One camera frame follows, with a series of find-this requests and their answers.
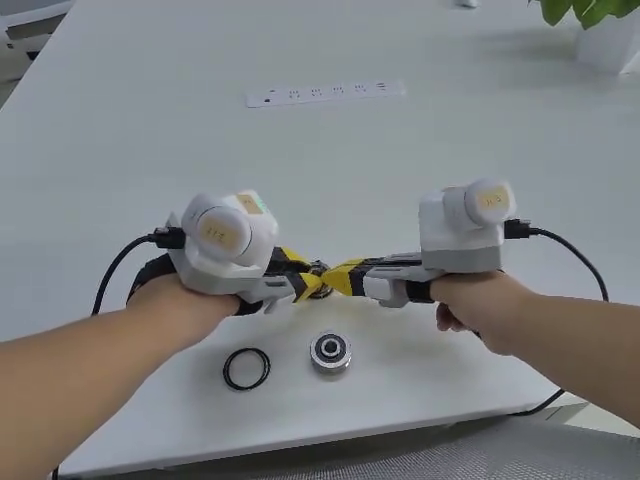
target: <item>hand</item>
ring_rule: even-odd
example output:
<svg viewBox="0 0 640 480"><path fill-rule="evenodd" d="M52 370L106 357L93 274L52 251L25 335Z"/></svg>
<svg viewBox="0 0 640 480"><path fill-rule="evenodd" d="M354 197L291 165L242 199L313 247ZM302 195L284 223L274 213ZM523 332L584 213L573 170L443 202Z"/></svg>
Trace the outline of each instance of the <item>hand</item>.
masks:
<svg viewBox="0 0 640 480"><path fill-rule="evenodd" d="M509 355L519 312L536 294L501 272L447 275L434 280L431 297L441 302L438 329L478 332L487 348Z"/></svg>
<svg viewBox="0 0 640 480"><path fill-rule="evenodd" d="M171 348L180 351L207 337L239 306L234 296L199 294L184 288L177 275L164 275L141 287L127 310L156 322L158 329L166 330Z"/></svg>

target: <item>plant leaf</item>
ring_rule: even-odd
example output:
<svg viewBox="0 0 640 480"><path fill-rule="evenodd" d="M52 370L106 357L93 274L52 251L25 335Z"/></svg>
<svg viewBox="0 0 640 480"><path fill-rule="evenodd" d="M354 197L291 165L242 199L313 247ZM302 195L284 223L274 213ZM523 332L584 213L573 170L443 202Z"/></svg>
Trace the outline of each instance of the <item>plant leaf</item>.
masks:
<svg viewBox="0 0 640 480"><path fill-rule="evenodd" d="M615 6L612 0L574 0L573 11L585 30L600 23Z"/></svg>
<svg viewBox="0 0 640 480"><path fill-rule="evenodd" d="M640 0L615 0L611 14L618 18L626 17L636 8L640 7Z"/></svg>
<svg viewBox="0 0 640 480"><path fill-rule="evenodd" d="M571 0L540 0L542 17L549 25L557 25L571 8Z"/></svg>

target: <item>power strip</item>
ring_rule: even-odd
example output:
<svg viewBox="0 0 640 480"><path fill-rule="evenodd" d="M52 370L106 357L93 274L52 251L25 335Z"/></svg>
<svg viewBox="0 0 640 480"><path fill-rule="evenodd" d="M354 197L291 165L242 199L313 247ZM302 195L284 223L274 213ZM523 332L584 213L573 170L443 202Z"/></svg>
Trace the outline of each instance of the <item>power strip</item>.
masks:
<svg viewBox="0 0 640 480"><path fill-rule="evenodd" d="M247 94L247 107L277 107L312 102L331 102L357 98L405 95L401 80L392 82L338 83L324 87L271 88Z"/></svg>

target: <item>person's left hand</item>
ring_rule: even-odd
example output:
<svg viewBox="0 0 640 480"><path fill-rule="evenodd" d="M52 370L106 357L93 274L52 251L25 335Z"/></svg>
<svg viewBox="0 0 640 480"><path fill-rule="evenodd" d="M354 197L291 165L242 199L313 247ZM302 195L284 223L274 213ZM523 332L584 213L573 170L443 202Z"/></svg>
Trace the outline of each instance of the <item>person's left hand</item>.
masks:
<svg viewBox="0 0 640 480"><path fill-rule="evenodd" d="M239 306L235 296L199 294L184 288L178 275L164 275L140 287L127 310L157 322L179 351L203 340Z"/></svg>

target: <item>forearm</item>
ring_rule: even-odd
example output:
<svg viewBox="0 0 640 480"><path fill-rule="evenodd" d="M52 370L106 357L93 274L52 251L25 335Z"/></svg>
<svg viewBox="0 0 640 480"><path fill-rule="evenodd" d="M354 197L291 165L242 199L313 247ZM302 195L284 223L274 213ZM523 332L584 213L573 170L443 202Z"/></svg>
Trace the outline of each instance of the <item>forearm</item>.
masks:
<svg viewBox="0 0 640 480"><path fill-rule="evenodd" d="M515 356L640 427L640 307L535 295L510 335Z"/></svg>
<svg viewBox="0 0 640 480"><path fill-rule="evenodd" d="M44 478L177 351L131 311L0 344L0 478Z"/></svg>

